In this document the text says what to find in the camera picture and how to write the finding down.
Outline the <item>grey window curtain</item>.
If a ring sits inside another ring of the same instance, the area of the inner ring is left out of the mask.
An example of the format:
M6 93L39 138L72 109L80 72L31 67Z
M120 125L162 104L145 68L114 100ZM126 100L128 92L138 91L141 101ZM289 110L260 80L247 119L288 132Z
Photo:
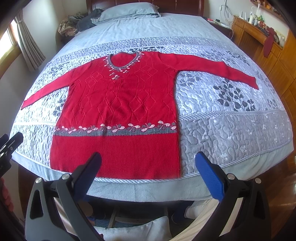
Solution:
M32 37L24 19L23 10L21 9L15 16L18 45L20 46L22 55L31 72L36 71L45 61L46 57Z

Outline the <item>dark red hanging cloth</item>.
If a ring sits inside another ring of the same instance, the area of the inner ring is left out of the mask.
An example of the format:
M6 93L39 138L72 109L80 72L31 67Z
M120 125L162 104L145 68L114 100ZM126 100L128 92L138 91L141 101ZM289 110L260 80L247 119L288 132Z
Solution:
M271 52L271 49L273 47L273 42L274 42L274 35L276 35L276 31L274 28L267 27L266 28L267 32L269 32L269 35L267 36L264 46L263 46L263 55L264 57L268 57L269 53Z

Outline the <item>grey pillow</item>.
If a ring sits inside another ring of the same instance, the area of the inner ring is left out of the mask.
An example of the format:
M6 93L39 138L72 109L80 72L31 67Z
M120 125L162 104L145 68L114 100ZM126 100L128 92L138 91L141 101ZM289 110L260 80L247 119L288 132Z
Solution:
M158 18L161 17L158 9L158 6L148 2L120 4L104 10L101 16L92 19L92 22L98 25L123 19Z

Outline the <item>red knitted sweater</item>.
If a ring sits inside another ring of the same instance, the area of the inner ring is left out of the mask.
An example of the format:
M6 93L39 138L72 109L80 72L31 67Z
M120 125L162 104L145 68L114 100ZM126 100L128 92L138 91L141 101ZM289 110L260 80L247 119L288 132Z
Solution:
M174 88L180 71L207 72L257 88L254 77L193 55L122 52L92 60L23 102L26 108L68 87L52 138L51 168L72 172L98 152L102 157L98 177L179 178Z

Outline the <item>white bottles on desk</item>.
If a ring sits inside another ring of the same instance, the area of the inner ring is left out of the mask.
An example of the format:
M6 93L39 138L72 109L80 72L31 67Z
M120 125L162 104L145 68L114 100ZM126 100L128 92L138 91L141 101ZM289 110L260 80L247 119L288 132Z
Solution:
M251 11L250 11L250 16L249 16L249 21L248 23L256 26L258 24L258 18L260 14L260 5L258 7L252 6Z

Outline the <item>dark clothes pile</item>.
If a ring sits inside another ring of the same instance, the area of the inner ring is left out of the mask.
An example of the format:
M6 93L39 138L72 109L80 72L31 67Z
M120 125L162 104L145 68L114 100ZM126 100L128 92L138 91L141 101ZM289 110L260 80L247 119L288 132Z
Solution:
M95 9L90 14L77 13L64 18L58 27L58 33L63 37L73 37L78 32L83 32L95 26L92 19L98 18L103 13L102 9Z

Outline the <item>wooden desk cabinet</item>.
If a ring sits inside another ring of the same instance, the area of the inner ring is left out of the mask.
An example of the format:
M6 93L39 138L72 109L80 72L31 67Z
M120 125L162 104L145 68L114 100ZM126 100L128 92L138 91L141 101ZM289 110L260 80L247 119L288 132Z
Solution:
M267 57L263 46L267 37L255 26L235 16L233 41L266 74L282 100L292 122L295 122L295 36L288 32L283 47L273 43Z

